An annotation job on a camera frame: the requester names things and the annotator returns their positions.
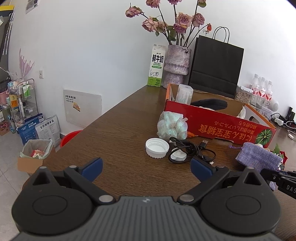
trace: purple textured vase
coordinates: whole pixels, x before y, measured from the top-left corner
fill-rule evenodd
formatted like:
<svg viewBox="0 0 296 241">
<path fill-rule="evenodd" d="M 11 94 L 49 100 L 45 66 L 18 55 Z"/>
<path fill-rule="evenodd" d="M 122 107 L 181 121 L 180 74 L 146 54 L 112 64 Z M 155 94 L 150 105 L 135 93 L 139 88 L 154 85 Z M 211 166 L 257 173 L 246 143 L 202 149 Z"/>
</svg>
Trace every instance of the purple textured vase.
<svg viewBox="0 0 296 241">
<path fill-rule="evenodd" d="M 169 45 L 166 53 L 164 70 L 168 72 L 163 84 L 164 88 L 169 83 L 182 84 L 184 75 L 189 73 L 191 49 L 179 45 Z"/>
</svg>

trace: gray gripper base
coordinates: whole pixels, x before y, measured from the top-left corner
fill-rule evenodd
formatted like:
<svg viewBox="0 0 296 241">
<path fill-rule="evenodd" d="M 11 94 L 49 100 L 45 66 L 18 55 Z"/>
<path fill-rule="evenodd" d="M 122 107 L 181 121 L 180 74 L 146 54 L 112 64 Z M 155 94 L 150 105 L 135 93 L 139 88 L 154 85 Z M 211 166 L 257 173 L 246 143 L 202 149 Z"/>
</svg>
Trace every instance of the gray gripper base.
<svg viewBox="0 0 296 241">
<path fill-rule="evenodd" d="M 280 241 L 274 234 L 234 237 L 208 226 L 172 197 L 121 197 L 100 206 L 80 228 L 54 237 L 20 233 L 13 241 Z"/>
</svg>

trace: purple drawstring bag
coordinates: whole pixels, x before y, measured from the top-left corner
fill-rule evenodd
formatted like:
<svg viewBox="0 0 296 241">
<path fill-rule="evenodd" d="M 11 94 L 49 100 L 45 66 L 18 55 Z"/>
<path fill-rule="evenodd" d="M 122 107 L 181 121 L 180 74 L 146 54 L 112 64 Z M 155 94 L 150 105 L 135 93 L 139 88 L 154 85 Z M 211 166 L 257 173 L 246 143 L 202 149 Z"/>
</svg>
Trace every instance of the purple drawstring bag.
<svg viewBox="0 0 296 241">
<path fill-rule="evenodd" d="M 259 173 L 262 169 L 278 171 L 281 158 L 264 148 L 250 142 L 245 142 L 236 160 L 246 167 L 254 167 Z M 276 189 L 275 183 L 270 182 L 272 190 Z"/>
</svg>

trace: tile floor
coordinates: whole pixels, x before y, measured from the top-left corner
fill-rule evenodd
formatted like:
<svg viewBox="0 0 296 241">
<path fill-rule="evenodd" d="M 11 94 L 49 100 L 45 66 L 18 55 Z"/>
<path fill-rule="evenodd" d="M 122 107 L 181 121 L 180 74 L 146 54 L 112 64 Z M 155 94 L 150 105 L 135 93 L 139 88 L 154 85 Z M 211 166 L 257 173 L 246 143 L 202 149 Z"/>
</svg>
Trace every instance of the tile floor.
<svg viewBox="0 0 296 241">
<path fill-rule="evenodd" d="M 29 178 L 27 173 L 17 169 L 17 158 L 22 149 L 22 140 L 17 133 L 0 136 L 0 241 L 9 241 L 19 233 L 11 216 L 11 207 Z"/>
</svg>

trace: wooden table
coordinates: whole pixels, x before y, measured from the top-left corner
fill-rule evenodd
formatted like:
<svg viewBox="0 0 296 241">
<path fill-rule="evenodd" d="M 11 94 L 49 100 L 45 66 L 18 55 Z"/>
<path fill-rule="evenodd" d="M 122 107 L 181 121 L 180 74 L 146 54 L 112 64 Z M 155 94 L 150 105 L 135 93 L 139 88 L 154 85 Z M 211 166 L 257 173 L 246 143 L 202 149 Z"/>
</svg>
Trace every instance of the wooden table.
<svg viewBox="0 0 296 241">
<path fill-rule="evenodd" d="M 157 122 L 164 109 L 166 90 L 145 86 L 113 107 L 86 127 L 61 150 L 45 161 L 52 171 L 69 165 L 82 166 L 94 157 L 104 161 L 102 174 L 94 183 L 115 197 L 173 196 L 175 199 L 199 183 L 191 173 L 189 163 L 172 164 L 167 156 L 149 157 L 145 142 L 157 137 Z M 191 141 L 199 144 L 201 137 Z M 296 142 L 288 139 L 286 130 L 276 133 L 270 147 L 279 143 L 289 157 L 287 169 L 295 169 Z M 214 165 L 231 170 L 243 170 L 235 157 L 239 150 L 230 149 L 231 143 L 210 140 L 207 148 L 216 152 Z M 296 234 L 296 200 L 275 192 L 283 208 L 276 234 L 282 239 Z"/>
</svg>

